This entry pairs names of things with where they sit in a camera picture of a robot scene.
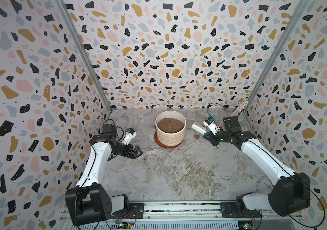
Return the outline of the cream ceramic pot with soil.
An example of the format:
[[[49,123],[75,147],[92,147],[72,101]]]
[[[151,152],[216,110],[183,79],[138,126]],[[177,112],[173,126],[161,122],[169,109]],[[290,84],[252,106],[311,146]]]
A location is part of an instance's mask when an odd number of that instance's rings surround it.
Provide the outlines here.
[[[175,146],[183,142],[187,122],[185,117],[176,111],[160,113],[155,120],[158,139],[167,146]]]

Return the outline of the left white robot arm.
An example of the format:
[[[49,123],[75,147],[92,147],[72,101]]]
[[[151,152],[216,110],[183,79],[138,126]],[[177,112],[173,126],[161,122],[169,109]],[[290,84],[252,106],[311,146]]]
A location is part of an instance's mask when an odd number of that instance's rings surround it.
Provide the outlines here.
[[[130,143],[135,137],[136,132],[132,128],[127,130],[122,142],[118,142],[113,133],[92,137],[90,156],[81,179],[75,188],[68,189],[65,194],[74,226],[80,227],[109,219],[136,218],[127,195],[109,196],[101,184],[107,162],[113,156],[136,159],[142,155],[140,147]]]

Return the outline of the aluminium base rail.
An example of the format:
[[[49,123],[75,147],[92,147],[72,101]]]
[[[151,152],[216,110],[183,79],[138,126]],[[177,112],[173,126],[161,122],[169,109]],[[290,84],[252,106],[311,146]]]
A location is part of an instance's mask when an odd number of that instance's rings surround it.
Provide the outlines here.
[[[303,230],[300,214],[235,211],[233,201],[131,202],[128,217],[81,225],[79,230]]]

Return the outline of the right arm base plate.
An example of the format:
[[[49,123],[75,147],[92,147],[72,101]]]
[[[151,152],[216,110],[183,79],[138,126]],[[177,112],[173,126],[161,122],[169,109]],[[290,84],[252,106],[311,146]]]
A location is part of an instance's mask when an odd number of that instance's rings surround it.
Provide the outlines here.
[[[257,210],[248,210],[243,205],[236,202],[220,203],[220,210],[223,218],[260,218],[261,212]]]

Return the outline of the terracotta saucer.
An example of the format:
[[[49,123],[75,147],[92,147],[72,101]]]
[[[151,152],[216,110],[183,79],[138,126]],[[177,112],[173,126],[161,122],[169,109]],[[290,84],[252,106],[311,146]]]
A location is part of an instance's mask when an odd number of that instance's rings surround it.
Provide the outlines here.
[[[176,147],[178,147],[178,146],[181,145],[181,143],[179,143],[178,145],[175,145],[175,146],[167,146],[167,145],[164,145],[163,143],[161,143],[161,142],[159,141],[158,136],[157,136],[157,132],[155,132],[155,134],[154,134],[154,139],[155,139],[155,142],[156,142],[160,147],[162,147],[162,148],[164,148],[164,149],[174,149],[174,148],[176,148]]]

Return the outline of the white scrub brush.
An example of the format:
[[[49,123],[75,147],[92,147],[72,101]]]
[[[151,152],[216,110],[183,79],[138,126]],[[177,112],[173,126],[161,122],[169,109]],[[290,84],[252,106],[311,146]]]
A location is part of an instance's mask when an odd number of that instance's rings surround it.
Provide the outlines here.
[[[195,130],[196,132],[200,133],[201,135],[204,135],[205,133],[207,133],[206,128],[196,122],[194,124],[192,124],[191,128],[193,130]]]

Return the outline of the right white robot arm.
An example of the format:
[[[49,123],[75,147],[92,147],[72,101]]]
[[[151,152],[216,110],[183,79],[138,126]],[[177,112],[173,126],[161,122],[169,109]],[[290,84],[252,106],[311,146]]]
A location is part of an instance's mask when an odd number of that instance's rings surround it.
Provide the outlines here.
[[[220,142],[230,143],[251,158],[268,176],[273,189],[269,194],[248,193],[237,196],[235,211],[243,214],[251,210],[271,210],[285,217],[310,207],[310,178],[296,173],[274,157],[250,131],[243,131],[237,116],[225,117],[224,128],[216,125],[213,117],[204,122],[203,137],[213,146]]]

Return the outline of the glitter silver microphone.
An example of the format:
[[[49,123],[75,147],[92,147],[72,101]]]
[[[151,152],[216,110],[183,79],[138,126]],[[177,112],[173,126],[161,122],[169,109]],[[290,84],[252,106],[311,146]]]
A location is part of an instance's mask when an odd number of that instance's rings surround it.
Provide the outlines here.
[[[238,116],[247,106],[248,101],[243,101],[236,109],[233,111],[232,115],[233,116]]]

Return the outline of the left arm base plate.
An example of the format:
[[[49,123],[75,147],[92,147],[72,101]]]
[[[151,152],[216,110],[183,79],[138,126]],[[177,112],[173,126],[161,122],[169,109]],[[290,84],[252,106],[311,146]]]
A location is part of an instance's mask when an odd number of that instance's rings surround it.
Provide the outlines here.
[[[129,209],[124,208],[116,214],[117,219],[143,219],[144,216],[144,203],[130,203]]]

